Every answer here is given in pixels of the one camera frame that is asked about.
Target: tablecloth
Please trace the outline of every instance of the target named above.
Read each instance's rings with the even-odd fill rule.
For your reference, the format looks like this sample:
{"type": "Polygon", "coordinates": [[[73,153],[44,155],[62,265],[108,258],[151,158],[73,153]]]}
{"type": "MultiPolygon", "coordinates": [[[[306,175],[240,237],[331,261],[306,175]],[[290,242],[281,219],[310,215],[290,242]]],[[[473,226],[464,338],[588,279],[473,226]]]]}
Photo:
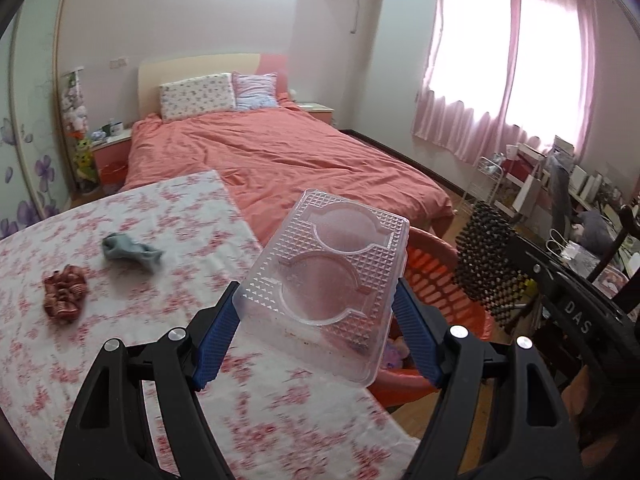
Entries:
{"type": "MultiPolygon", "coordinates": [[[[0,242],[0,406],[47,473],[100,346],[187,325],[260,250],[213,171],[111,196],[0,242]],[[162,269],[107,262],[100,241],[113,232],[164,250],[162,269]],[[60,325],[43,311],[42,279],[66,264],[84,267],[89,295],[81,318],[60,325]]],[[[159,462],[177,473],[154,386],[144,389],[159,462]]],[[[239,479],[395,479],[417,447],[367,390],[313,374],[241,329],[199,399],[239,479]]]]}

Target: plastic basket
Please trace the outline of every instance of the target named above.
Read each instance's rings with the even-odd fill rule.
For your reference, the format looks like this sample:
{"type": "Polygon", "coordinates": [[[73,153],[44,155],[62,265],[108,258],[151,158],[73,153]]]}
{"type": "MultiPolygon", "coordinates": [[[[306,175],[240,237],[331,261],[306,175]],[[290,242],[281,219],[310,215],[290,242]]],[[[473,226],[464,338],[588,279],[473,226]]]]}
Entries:
{"type": "Polygon", "coordinates": [[[127,179],[127,173],[129,173],[129,165],[126,162],[112,162],[102,168],[100,183],[104,193],[113,195],[119,192],[127,179]]]}
{"type": "MultiPolygon", "coordinates": [[[[407,262],[404,271],[418,299],[440,309],[449,324],[468,328],[482,340],[491,339],[494,325],[491,315],[477,302],[471,301],[453,282],[452,271],[458,263],[458,253],[449,244],[420,229],[411,228],[407,245],[407,262]]],[[[390,336],[401,335],[394,319],[390,336]]],[[[437,391],[418,370],[378,371],[376,381],[369,391],[385,408],[400,406],[437,391]]]]}

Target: wardrobe door frame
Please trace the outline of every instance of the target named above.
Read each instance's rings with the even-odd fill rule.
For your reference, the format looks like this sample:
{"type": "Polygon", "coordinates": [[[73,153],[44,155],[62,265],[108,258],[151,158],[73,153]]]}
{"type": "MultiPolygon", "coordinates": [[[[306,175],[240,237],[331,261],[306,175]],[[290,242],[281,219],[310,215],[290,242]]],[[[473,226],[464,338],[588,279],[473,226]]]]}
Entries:
{"type": "MultiPolygon", "coordinates": [[[[62,114],[60,113],[60,88],[59,88],[60,82],[58,78],[58,35],[60,33],[60,17],[62,14],[62,5],[64,4],[64,1],[65,0],[60,0],[58,2],[58,11],[56,14],[56,24],[54,26],[54,37],[53,37],[53,46],[52,46],[52,60],[53,60],[51,65],[52,82],[53,82],[52,92],[53,92],[53,98],[56,104],[55,106],[56,117],[54,118],[54,122],[58,126],[58,130],[55,133],[53,133],[53,135],[55,137],[56,147],[59,150],[61,150],[62,160],[64,162],[62,167],[62,174],[64,176],[65,184],[69,190],[69,195],[72,196],[73,192],[76,190],[76,184],[71,177],[70,153],[69,153],[69,150],[67,149],[65,137],[64,137],[62,114]]],[[[16,107],[15,107],[15,95],[14,95],[14,62],[15,62],[15,43],[17,39],[17,30],[18,30],[18,27],[20,26],[21,14],[22,14],[22,6],[20,6],[20,9],[18,9],[18,12],[15,15],[15,25],[14,25],[14,30],[12,31],[11,48],[9,53],[9,111],[11,115],[11,122],[12,122],[12,127],[14,128],[14,132],[20,131],[17,127],[17,120],[16,120],[17,113],[16,113],[16,107]]],[[[22,144],[20,142],[20,139],[17,140],[15,149],[18,154],[18,161],[20,162],[20,170],[22,171],[22,176],[26,183],[27,189],[29,190],[29,194],[31,195],[31,201],[33,202],[33,205],[36,207],[36,210],[38,211],[38,215],[40,216],[40,219],[44,220],[46,219],[44,208],[42,204],[40,204],[40,200],[38,200],[37,190],[35,189],[32,179],[30,178],[26,159],[24,157],[24,153],[22,152],[22,144]]],[[[68,203],[61,205],[62,212],[70,208],[71,206],[70,202],[71,202],[71,198],[69,199],[68,203]]]]}

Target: floral pillow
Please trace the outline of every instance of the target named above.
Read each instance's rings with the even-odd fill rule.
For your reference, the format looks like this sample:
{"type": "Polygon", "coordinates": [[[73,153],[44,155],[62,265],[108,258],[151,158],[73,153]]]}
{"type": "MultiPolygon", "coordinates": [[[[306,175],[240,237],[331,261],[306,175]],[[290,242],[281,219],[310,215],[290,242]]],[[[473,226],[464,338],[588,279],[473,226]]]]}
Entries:
{"type": "Polygon", "coordinates": [[[236,108],[231,74],[213,74],[160,85],[162,120],[176,121],[236,108]]]}
{"type": "Polygon", "coordinates": [[[277,108],[276,80],[278,74],[241,75],[233,73],[234,92],[236,94],[236,110],[258,110],[260,108],[277,108]]]}

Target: white wire rack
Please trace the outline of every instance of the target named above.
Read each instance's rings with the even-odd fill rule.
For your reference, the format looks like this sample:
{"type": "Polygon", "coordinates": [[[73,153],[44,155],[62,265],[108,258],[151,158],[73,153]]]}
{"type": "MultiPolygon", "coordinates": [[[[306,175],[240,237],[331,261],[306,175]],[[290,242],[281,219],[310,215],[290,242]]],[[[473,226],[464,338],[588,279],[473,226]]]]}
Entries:
{"type": "Polygon", "coordinates": [[[476,162],[473,176],[460,200],[459,209],[471,214],[478,201],[492,205],[503,176],[504,170],[499,164],[481,156],[476,162]]]}

